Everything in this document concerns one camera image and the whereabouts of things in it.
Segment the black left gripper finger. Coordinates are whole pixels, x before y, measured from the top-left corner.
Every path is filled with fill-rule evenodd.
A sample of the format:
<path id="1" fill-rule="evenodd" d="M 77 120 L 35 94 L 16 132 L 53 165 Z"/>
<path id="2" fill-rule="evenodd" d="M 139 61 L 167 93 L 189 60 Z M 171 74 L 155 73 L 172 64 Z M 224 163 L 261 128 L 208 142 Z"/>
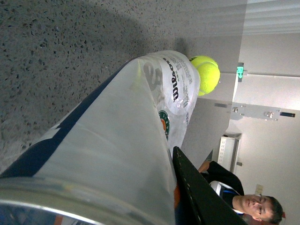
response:
<path id="1" fill-rule="evenodd" d="M 245 225 L 210 187 L 179 147 L 173 148 L 172 157 L 180 201 L 175 209 L 177 225 Z"/>

